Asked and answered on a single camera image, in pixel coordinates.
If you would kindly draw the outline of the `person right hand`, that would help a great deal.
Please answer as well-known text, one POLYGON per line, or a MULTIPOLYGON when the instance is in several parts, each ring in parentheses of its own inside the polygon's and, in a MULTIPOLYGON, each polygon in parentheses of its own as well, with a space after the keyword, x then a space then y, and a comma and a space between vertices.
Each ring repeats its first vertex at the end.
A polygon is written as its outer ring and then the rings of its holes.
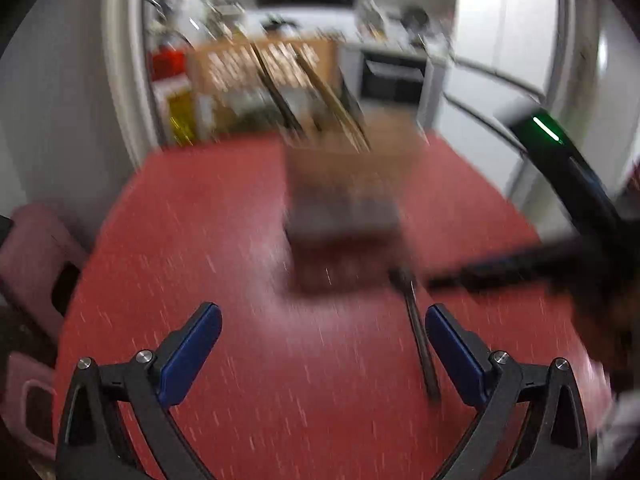
POLYGON ((627 292, 610 301, 576 297, 572 322, 590 359, 610 378, 612 390, 638 390, 639 296, 627 292))

